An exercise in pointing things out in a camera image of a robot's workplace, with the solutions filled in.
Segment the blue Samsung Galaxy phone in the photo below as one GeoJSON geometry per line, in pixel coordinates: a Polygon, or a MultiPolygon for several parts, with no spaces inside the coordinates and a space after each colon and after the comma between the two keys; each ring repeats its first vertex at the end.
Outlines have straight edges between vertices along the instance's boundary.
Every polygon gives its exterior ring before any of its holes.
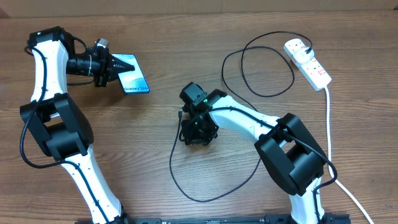
{"type": "Polygon", "coordinates": [[[150,88],[140,68],[137,58],[133,54],[113,54],[114,57],[134,66],[133,71],[118,74],[119,82],[126,95],[146,94],[150,88]]]}

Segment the white power strip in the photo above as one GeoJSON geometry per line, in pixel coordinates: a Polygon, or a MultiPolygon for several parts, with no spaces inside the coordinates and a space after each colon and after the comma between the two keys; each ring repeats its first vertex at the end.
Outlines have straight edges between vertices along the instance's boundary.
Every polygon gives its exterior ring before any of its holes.
{"type": "Polygon", "coordinates": [[[291,39],[284,44],[286,54],[302,72],[303,76],[307,79],[312,88],[315,91],[324,89],[331,82],[331,77],[315,56],[305,64],[297,64],[293,54],[300,49],[309,49],[301,39],[291,39]]]}

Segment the white USB charger adapter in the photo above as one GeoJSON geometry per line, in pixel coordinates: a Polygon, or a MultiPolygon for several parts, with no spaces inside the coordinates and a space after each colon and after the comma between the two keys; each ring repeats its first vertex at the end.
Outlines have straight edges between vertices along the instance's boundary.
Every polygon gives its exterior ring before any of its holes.
{"type": "Polygon", "coordinates": [[[300,49],[296,51],[293,56],[296,63],[302,65],[311,60],[315,56],[315,53],[312,49],[300,49]]]}

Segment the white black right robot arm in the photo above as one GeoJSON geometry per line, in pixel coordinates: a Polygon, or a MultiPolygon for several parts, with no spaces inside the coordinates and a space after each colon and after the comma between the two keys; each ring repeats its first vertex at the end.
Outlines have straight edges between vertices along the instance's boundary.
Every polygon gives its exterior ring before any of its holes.
{"type": "Polygon", "coordinates": [[[179,140],[186,145],[208,145],[220,128],[252,141],[272,180],[290,197],[295,223],[325,223],[320,204],[326,154],[294,114],[269,116],[235,101],[215,89],[211,93],[191,82],[179,97],[189,118],[181,122],[179,140]]]}

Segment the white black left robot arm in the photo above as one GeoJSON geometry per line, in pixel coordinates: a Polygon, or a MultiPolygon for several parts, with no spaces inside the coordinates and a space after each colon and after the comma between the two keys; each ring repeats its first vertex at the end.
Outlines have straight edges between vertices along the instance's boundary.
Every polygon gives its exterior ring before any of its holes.
{"type": "Polygon", "coordinates": [[[135,68],[111,55],[104,39],[81,54],[75,51],[76,41],[60,26],[29,36],[24,50],[35,60],[35,87],[30,103],[20,107],[20,154],[36,169],[62,166],[90,209],[92,223],[134,223],[98,166],[93,130],[68,94],[67,75],[93,77],[95,86],[102,87],[135,68]]]}

